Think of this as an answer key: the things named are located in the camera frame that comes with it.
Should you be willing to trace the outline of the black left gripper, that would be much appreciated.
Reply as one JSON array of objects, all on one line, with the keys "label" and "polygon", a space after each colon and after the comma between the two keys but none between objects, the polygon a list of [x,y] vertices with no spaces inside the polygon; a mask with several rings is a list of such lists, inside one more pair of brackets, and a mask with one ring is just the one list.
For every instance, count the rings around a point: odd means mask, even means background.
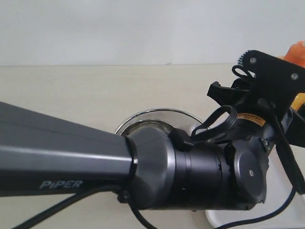
[{"label": "black left gripper", "polygon": [[251,92],[251,84],[245,81],[234,81],[231,87],[221,86],[218,82],[210,85],[207,96],[215,100],[220,106],[229,105],[237,111],[237,115],[257,116],[258,120],[268,123],[279,123],[289,144],[303,146],[305,144],[305,113],[299,112],[291,105],[283,90],[273,90],[264,93],[274,96],[275,101],[269,101],[259,96],[255,98],[262,87]]}]

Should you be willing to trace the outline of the grey left Piper robot arm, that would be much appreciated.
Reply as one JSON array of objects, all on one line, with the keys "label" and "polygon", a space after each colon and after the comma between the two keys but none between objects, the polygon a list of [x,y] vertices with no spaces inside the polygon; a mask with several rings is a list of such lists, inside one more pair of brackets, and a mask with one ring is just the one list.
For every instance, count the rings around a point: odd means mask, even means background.
[{"label": "grey left Piper robot arm", "polygon": [[0,194],[94,191],[124,194],[138,209],[250,210],[266,198],[276,148],[293,188],[304,177],[290,146],[303,147],[304,119],[292,108],[304,83],[213,83],[219,108],[191,133],[143,126],[125,136],[0,105]]}]

